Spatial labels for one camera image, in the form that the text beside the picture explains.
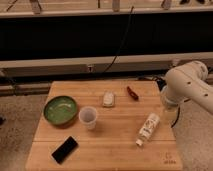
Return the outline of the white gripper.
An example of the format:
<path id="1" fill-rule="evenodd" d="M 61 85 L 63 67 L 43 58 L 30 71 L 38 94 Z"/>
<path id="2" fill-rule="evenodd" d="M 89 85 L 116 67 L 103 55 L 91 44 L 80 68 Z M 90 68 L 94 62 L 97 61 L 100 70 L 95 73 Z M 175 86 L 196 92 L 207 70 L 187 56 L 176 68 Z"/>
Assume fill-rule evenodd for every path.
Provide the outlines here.
<path id="1" fill-rule="evenodd" d="M 162 104 L 164 105 L 165 115 L 168 118 L 176 118 L 178 116 L 179 105 L 169 100 L 166 96 L 166 87 L 160 93 Z"/>

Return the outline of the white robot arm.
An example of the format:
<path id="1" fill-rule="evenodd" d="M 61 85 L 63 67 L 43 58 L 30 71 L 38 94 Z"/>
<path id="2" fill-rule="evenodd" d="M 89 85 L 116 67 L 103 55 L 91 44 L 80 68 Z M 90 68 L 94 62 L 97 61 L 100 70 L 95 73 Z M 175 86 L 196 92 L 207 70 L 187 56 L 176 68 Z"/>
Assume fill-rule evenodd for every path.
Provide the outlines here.
<path id="1" fill-rule="evenodd" d="M 161 100 L 167 109 L 177 107 L 188 98 L 213 115 L 213 86 L 205 80 L 207 66 L 200 61 L 191 61 L 174 67 L 165 74 L 166 85 L 161 90 Z"/>

